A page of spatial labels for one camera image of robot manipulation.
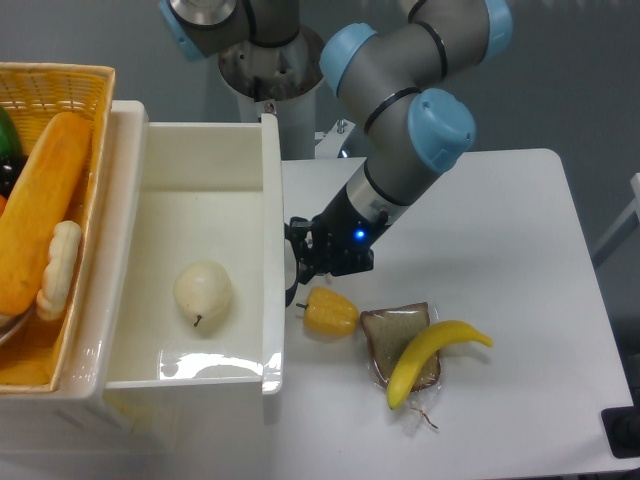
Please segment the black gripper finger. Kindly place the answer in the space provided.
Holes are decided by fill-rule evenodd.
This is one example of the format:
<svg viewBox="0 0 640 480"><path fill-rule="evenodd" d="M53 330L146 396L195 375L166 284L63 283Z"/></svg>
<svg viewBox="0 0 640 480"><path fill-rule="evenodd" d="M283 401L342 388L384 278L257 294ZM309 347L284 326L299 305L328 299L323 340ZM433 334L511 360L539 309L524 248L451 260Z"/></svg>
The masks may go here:
<svg viewBox="0 0 640 480"><path fill-rule="evenodd" d="M285 239L289 241L293 250L303 250L306 247L306 220L291 219L286 223Z"/></svg>
<svg viewBox="0 0 640 480"><path fill-rule="evenodd" d="M302 262L296 264L295 280L298 284L306 285L319 274L320 272L314 265L307 265Z"/></svg>

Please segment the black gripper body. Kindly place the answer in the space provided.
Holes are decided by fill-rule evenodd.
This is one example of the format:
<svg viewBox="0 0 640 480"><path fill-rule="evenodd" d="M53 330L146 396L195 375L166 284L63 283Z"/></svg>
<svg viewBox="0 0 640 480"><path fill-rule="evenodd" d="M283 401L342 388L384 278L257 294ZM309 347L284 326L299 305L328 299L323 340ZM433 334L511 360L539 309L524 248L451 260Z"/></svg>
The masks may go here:
<svg viewBox="0 0 640 480"><path fill-rule="evenodd" d="M306 247L293 250L296 262L314 265L318 276L334 277L367 272L374 267L371 249L372 224L360 215L348 198L345 187L326 208L306 220Z"/></svg>

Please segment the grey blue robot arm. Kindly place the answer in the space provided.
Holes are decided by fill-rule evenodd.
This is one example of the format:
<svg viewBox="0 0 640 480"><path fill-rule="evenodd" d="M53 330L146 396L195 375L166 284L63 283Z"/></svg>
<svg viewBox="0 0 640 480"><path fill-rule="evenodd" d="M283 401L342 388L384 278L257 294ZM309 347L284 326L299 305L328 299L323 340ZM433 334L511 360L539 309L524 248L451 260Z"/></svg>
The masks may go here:
<svg viewBox="0 0 640 480"><path fill-rule="evenodd" d="M314 94L327 86L372 141L369 156L324 211L285 228L295 282L368 271L373 244L474 143L468 109L439 83L504 51L513 20L504 1L406 1L406 24L381 35L364 23L321 39L295 1L163 1L189 60L210 56L241 117L280 121L282 154L314 149Z"/></svg>

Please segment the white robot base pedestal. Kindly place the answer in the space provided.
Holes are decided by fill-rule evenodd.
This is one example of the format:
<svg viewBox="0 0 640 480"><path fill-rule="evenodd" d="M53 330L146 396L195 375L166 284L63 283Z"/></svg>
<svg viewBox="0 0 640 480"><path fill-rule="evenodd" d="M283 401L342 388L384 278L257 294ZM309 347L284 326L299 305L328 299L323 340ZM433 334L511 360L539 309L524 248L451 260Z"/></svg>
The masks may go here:
<svg viewBox="0 0 640 480"><path fill-rule="evenodd" d="M275 48L249 41L218 55L218 67L236 96L240 120L257 122L264 114L278 119L281 158L315 155L316 91L323 84L322 38L301 26L293 40Z"/></svg>

